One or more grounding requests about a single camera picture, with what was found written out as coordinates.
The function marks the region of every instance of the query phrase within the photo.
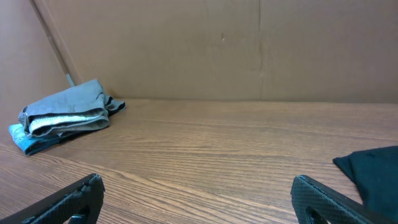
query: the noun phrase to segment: wood grain surface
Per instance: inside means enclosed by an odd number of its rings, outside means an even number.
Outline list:
[[[0,218],[95,172],[98,223],[297,223],[296,175],[361,202],[332,159],[398,143],[397,105],[126,103],[109,128],[32,157],[2,137]]]

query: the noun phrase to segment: gray cloth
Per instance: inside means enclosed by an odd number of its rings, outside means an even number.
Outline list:
[[[98,80],[69,88],[26,106],[18,116],[29,138],[80,131],[95,131],[109,125],[108,116],[126,107],[105,92]]]

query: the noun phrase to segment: table top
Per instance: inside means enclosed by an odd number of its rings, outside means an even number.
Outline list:
[[[332,159],[398,144],[398,105],[125,101],[110,127],[31,157],[0,135],[0,218],[97,173],[98,223],[297,223],[296,175],[361,203]]]

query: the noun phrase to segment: cardboard wall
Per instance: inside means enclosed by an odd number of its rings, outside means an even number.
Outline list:
[[[23,107],[69,87],[29,1],[1,1],[0,76],[0,135]]]
[[[398,3],[36,0],[75,82],[125,98],[398,102]]]

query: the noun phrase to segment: blue cloth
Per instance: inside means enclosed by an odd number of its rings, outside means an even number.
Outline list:
[[[29,138],[26,136],[24,126],[21,124],[10,125],[8,131],[15,144],[28,156],[40,152],[54,144],[58,144],[62,139],[62,137],[59,136]]]

